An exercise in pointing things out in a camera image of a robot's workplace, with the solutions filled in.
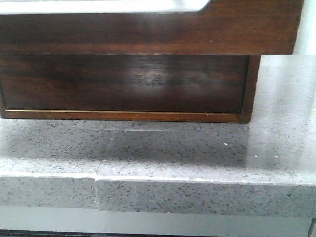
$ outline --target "dark wood panel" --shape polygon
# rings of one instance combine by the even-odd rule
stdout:
[[[240,113],[247,56],[0,55],[7,109]]]
[[[303,0],[212,0],[197,13],[0,16],[0,52],[291,54]]]

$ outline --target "wooden cabinet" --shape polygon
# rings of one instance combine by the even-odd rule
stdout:
[[[260,55],[291,54],[302,0],[199,12],[0,16],[2,116],[249,122]]]

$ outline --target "gray speckled countertop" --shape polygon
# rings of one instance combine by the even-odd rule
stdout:
[[[0,205],[316,217],[316,57],[263,57],[250,124],[0,119]]]

